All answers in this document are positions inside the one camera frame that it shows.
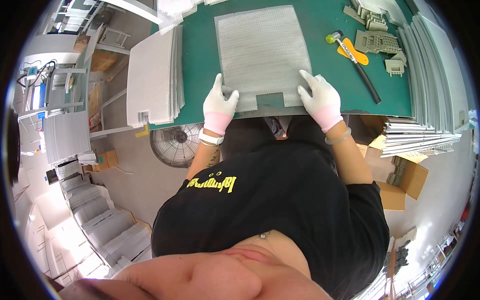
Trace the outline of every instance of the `black pants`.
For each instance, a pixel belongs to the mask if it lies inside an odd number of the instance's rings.
[[[288,126],[287,137],[289,141],[315,145],[326,161],[333,162],[332,147],[325,144],[325,133],[311,116],[293,116]],[[254,150],[275,140],[272,130],[263,118],[232,120],[221,145],[222,156],[227,160],[237,153]]]

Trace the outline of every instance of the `white work glove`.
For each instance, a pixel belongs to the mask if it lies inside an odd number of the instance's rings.
[[[225,101],[222,93],[222,74],[218,74],[204,102],[204,128],[225,135],[225,129],[233,119],[238,101],[239,92],[237,90],[232,92],[228,101]]]
[[[304,70],[300,70],[300,75],[308,82],[313,94],[313,97],[310,96],[303,86],[299,86],[303,105],[322,131],[327,132],[343,120],[340,115],[340,95],[321,75],[313,77]]]

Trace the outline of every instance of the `gray floor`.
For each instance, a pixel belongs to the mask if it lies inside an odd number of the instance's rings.
[[[130,12],[116,12],[110,26],[131,34],[125,46],[130,49],[149,36],[150,22]],[[109,99],[126,87],[127,68],[124,68],[105,88],[104,99]],[[126,126],[126,97],[123,96],[104,110],[106,129]],[[95,140],[94,146],[102,150],[117,150],[119,169],[112,168],[93,173],[95,182],[106,185],[114,203],[132,211],[133,215],[152,224],[160,206],[181,186],[187,170],[171,168],[153,154],[148,136],[136,138],[142,129],[111,134]],[[421,163],[430,173],[417,201],[407,196],[405,212],[386,211],[390,232],[401,237],[417,227],[417,239],[410,247],[403,276],[411,278],[421,271],[432,258],[432,249],[458,221],[468,200],[472,180],[474,154],[470,146],[470,131],[466,131],[454,152],[431,156]]]

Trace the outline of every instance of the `pink glove cuff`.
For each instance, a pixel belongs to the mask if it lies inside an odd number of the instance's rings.
[[[204,113],[204,116],[204,128],[220,135],[225,135],[225,129],[233,119],[230,115],[214,111]]]
[[[317,122],[318,125],[322,128],[322,131],[326,133],[330,130],[335,124],[342,121],[343,118],[340,115],[340,108],[333,104],[325,106],[312,115],[312,118]]]

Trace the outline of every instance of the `white smartwatch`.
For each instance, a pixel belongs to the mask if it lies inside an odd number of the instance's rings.
[[[200,129],[200,133],[198,133],[198,138],[201,139],[204,142],[211,143],[211,144],[214,144],[214,145],[218,146],[221,143],[223,143],[224,136],[213,137],[213,136],[210,136],[210,135],[206,135],[204,133],[204,129],[202,128],[202,129]]]

